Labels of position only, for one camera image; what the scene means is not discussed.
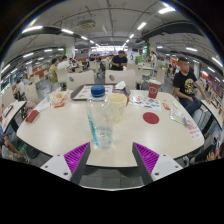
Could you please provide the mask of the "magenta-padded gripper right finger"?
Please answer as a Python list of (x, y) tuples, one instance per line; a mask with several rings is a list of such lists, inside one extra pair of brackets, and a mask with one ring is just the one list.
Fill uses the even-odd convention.
[(169, 155), (159, 155), (138, 143), (133, 143), (132, 153), (145, 185), (182, 169), (182, 166)]

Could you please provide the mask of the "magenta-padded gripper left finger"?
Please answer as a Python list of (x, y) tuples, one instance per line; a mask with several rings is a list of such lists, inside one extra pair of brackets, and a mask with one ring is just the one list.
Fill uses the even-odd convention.
[(90, 143), (80, 145), (68, 153), (53, 156), (41, 168), (72, 183), (79, 184), (90, 154)]

